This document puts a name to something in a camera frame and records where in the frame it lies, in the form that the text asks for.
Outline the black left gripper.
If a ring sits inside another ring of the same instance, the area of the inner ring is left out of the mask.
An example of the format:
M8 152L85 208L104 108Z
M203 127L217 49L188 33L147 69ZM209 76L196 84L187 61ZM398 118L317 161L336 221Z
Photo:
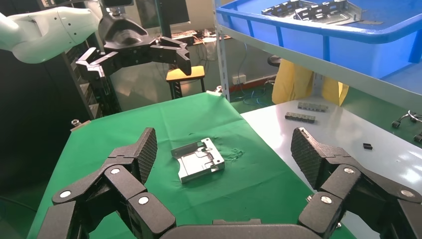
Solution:
M191 75L190 53L184 42L160 37L155 41L139 24L125 14L106 15L99 22L98 32L105 52L89 48L78 60L77 68L84 79L101 79L129 67L149 62L176 65Z

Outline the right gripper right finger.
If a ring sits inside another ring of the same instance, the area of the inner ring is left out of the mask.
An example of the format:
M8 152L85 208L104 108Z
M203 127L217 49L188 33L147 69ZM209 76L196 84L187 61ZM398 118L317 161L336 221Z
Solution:
M303 127L293 131L291 153L315 190L299 215L301 226L328 238L351 212L382 238L421 237L417 191L364 168L343 148L319 143Z

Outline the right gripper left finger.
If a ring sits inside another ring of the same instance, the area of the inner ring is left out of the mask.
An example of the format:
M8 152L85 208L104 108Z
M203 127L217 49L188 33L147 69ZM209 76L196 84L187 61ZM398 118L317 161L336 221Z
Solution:
M145 186L157 149L156 131L147 127L98 170L59 190L52 197L52 238L87 239L112 213L138 239L158 239L174 228L174 215Z

